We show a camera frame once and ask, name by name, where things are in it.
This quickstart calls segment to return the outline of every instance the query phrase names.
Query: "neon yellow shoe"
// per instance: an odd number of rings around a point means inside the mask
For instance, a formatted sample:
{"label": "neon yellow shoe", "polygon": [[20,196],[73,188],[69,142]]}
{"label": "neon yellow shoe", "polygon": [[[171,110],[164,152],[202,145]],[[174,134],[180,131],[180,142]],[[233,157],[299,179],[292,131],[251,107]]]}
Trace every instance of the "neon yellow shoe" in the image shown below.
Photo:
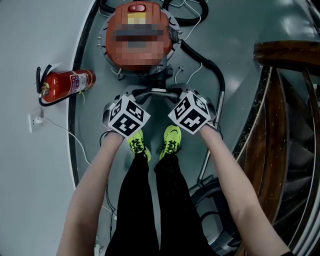
{"label": "neon yellow shoe", "polygon": [[132,137],[126,139],[131,147],[134,155],[144,153],[148,159],[151,160],[151,153],[144,143],[144,133],[138,130]]}
{"label": "neon yellow shoe", "polygon": [[164,131],[164,145],[160,154],[160,160],[165,154],[175,154],[181,143],[181,130],[179,126],[169,125]]}

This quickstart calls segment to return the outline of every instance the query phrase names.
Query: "stair step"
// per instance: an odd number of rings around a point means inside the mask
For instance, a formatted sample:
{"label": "stair step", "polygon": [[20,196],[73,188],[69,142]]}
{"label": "stair step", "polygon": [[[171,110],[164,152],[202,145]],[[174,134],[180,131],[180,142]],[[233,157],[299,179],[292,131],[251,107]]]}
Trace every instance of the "stair step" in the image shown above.
{"label": "stair step", "polygon": [[295,142],[289,142],[289,169],[305,171],[313,158],[313,153]]}
{"label": "stair step", "polygon": [[286,175],[286,179],[287,180],[302,179],[305,177],[309,177],[311,175],[312,173],[309,170],[289,169]]}
{"label": "stair step", "polygon": [[281,202],[280,209],[275,222],[277,223],[287,215],[295,212],[301,205],[303,205],[307,201],[308,195],[309,189],[308,187],[306,187],[302,190],[302,192],[300,192],[296,196],[293,196],[286,201],[283,200]]}
{"label": "stair step", "polygon": [[283,234],[279,234],[279,236],[282,238],[283,242],[289,246],[292,238],[295,235],[296,230],[299,227],[300,220],[291,222],[287,230]]}
{"label": "stair step", "polygon": [[287,104],[289,117],[290,138],[308,148],[314,137],[313,130],[309,127],[304,118],[299,115],[289,104]]}
{"label": "stair step", "polygon": [[301,191],[308,186],[308,184],[311,181],[311,178],[312,176],[308,176],[304,178],[287,180],[287,182],[284,185],[282,200],[289,200],[301,193]]}
{"label": "stair step", "polygon": [[280,75],[280,79],[282,81],[286,102],[306,121],[309,127],[313,130],[313,117],[307,104],[282,74]]}
{"label": "stair step", "polygon": [[303,215],[305,206],[307,203],[307,198],[303,199],[301,202],[296,204],[293,208],[287,211],[286,214],[282,214],[277,218],[274,229],[279,232],[280,230],[285,231],[288,229],[288,223],[293,223],[299,221]]}

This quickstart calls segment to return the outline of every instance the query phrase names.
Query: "white wall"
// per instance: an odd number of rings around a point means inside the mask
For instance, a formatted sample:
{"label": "white wall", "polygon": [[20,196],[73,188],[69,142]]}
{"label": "white wall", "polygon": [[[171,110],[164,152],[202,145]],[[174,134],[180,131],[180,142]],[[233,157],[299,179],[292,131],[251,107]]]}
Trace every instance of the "white wall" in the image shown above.
{"label": "white wall", "polygon": [[[0,0],[0,255],[55,255],[74,190],[66,132],[29,133],[37,66],[73,66],[94,0]],[[67,127],[68,102],[44,109]]]}

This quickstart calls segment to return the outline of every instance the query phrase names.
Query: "forearm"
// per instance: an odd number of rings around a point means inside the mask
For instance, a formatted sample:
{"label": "forearm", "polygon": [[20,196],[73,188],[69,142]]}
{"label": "forearm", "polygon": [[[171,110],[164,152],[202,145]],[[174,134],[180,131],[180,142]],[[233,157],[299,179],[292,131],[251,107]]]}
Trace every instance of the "forearm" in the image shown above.
{"label": "forearm", "polygon": [[93,253],[110,169],[123,140],[121,135],[109,133],[85,171],[70,201],[57,255]]}
{"label": "forearm", "polygon": [[85,171],[72,196],[67,214],[72,216],[74,222],[98,221],[110,169],[123,139],[117,133],[108,134]]}
{"label": "forearm", "polygon": [[220,135],[208,126],[200,133],[211,152],[230,213],[250,255],[281,256],[289,252],[264,214],[251,182]]}
{"label": "forearm", "polygon": [[211,158],[232,216],[235,218],[245,209],[259,205],[252,184],[220,135],[207,125],[200,130],[200,133],[210,150]]}

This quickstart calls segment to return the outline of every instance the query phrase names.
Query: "red switch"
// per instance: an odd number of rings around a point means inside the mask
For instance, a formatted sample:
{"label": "red switch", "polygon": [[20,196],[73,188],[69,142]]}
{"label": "red switch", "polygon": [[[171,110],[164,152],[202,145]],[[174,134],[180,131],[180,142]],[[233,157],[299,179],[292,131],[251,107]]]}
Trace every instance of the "red switch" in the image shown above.
{"label": "red switch", "polygon": [[146,6],[144,4],[132,4],[128,7],[129,13],[143,13],[146,11]]}

